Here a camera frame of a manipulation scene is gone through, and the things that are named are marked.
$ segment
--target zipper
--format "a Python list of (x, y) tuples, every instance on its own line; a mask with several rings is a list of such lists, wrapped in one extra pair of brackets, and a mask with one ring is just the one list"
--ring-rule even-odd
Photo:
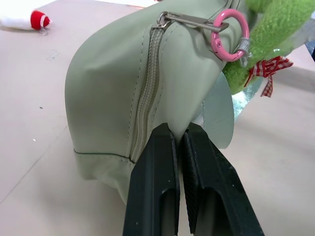
[(146, 144), (147, 139), (147, 120), (148, 120), (148, 112), (152, 106), (153, 95), (155, 93), (155, 88), (158, 80), (158, 52), (159, 46), (162, 41), (162, 37), (164, 35), (163, 27), (156, 27), (151, 29), (151, 39), (149, 44), (149, 58), (147, 65), (147, 79), (141, 94), (137, 115), (136, 115), (136, 142), (133, 148), (133, 152), (131, 155), (131, 160), (136, 162), (144, 146)]
[[(229, 8), (233, 2), (234, 0), (229, 0), (225, 7), (220, 9), (220, 11)], [(159, 47), (165, 31), (173, 22), (208, 29), (215, 32), (221, 32), (229, 27), (228, 23), (222, 23), (221, 26), (215, 27), (213, 26), (213, 21), (210, 19), (172, 12), (161, 13), (159, 19), (157, 20), (157, 24), (153, 25), (150, 31), (149, 57), (146, 73), (147, 78), (138, 103), (134, 137), (135, 142), (133, 144), (130, 157), (133, 162), (138, 161), (147, 142), (148, 113), (152, 107), (159, 83)]]

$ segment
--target stitching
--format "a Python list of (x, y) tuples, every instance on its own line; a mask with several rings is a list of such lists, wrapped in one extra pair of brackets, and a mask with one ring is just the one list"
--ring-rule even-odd
[[(86, 158), (86, 156), (83, 156), (83, 155), (79, 155), (79, 157), (80, 157), (80, 159), (85, 159)], [(97, 156), (97, 155), (89, 155), (89, 158), (101, 158), (101, 159), (104, 159), (104, 158), (108, 158), (108, 156)], [(120, 161), (122, 161), (122, 162), (126, 162), (126, 163), (128, 163), (129, 165), (134, 165), (135, 163), (133, 163), (133, 162), (130, 162), (129, 161), (129, 159), (123, 159), (123, 158), (119, 158), (119, 160)]]
[[(167, 40), (169, 39), (169, 37), (171, 36), (171, 34), (173, 33), (173, 31), (179, 26), (179, 24), (169, 33), (169, 35), (167, 36), (164, 44), (163, 44), (163, 48), (162, 48), (162, 52), (161, 52), (161, 67), (163, 67), (163, 52), (164, 52), (164, 48), (165, 48), (165, 44), (167, 42)], [(153, 129), (153, 123), (154, 123), (154, 119), (155, 119), (155, 116), (156, 116), (156, 113), (157, 113), (157, 109), (158, 109), (158, 105), (159, 105), (159, 102), (161, 101), (161, 97), (162, 97), (162, 93), (163, 93), (163, 88), (164, 88), (164, 79), (163, 79), (163, 72), (162, 72), (162, 88), (161, 88), (161, 92), (160, 92), (160, 95), (159, 95), (159, 98), (158, 98), (158, 102), (157, 102), (157, 106), (156, 106), (156, 109), (154, 111), (154, 114), (153, 114), (153, 119), (152, 119), (152, 124), (151, 124), (151, 129)]]
[(137, 87), (138, 87), (138, 82), (139, 82), (139, 78), (140, 78), (140, 70), (141, 70), (141, 65), (142, 65), (143, 40), (144, 40), (144, 32), (143, 32), (143, 35), (142, 35), (142, 43), (141, 43), (142, 48), (141, 48), (141, 56), (140, 56), (140, 65), (139, 65), (138, 78), (137, 78), (136, 86), (134, 87), (133, 98), (132, 98), (132, 102), (131, 102), (131, 109), (130, 109), (130, 116), (129, 116), (129, 128), (128, 128), (128, 139), (127, 139), (127, 145), (126, 145), (126, 150), (125, 150), (126, 156), (127, 156), (127, 147), (128, 147), (129, 138), (130, 138), (130, 127), (131, 127), (131, 116), (132, 116), (133, 102), (134, 102), (134, 97), (135, 97), (136, 90), (137, 90)]

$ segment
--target red cap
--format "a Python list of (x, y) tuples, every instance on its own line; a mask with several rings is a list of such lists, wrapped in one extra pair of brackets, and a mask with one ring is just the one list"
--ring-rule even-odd
[(45, 13), (37, 10), (31, 13), (31, 27), (34, 30), (40, 30), (41, 28), (48, 26), (49, 23), (50, 19), (45, 15)]

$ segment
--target white fabric object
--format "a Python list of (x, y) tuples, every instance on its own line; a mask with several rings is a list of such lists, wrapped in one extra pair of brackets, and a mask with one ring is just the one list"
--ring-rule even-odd
[(21, 30), (32, 30), (32, 12), (32, 9), (8, 9), (0, 15), (0, 22), (5, 27)]

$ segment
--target bag seam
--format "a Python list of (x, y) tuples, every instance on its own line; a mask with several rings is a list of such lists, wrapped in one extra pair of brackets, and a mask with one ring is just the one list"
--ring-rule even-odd
[(139, 78), (140, 78), (140, 71), (141, 71), (141, 65), (142, 65), (142, 56), (143, 56), (143, 40), (144, 40), (144, 32), (142, 35), (142, 43), (141, 43), (141, 55), (140, 55), (140, 65), (139, 65), (139, 71), (138, 71), (138, 78), (137, 78), (137, 82), (136, 85), (134, 87), (134, 91), (133, 91), (133, 98), (132, 98), (132, 102), (131, 102), (131, 109), (130, 109), (130, 116), (129, 116), (129, 128), (128, 128), (128, 138), (127, 138), (127, 145), (126, 145), (126, 149), (125, 149), (125, 156), (127, 156), (127, 147), (128, 147), (128, 143), (129, 143), (129, 139), (130, 139), (130, 127), (131, 127), (131, 117), (132, 117), (132, 108), (133, 108), (133, 102), (134, 102), (134, 98), (135, 98), (135, 94), (136, 94), (136, 90), (138, 87), (138, 83), (139, 83)]
[[(89, 155), (89, 157), (92, 157), (92, 158), (101, 158), (101, 159), (104, 159), (106, 156), (98, 156), (98, 155), (90, 155), (90, 154), (79, 154), (78, 153), (78, 157), (80, 158), (80, 159), (85, 159), (86, 157), (85, 156), (83, 156), (83, 155)], [(124, 158), (119, 158), (119, 161), (122, 161), (122, 162), (126, 162), (126, 163), (128, 163), (129, 165), (134, 165), (135, 163), (133, 163), (133, 162), (130, 162), (129, 161), (129, 159), (124, 159)]]

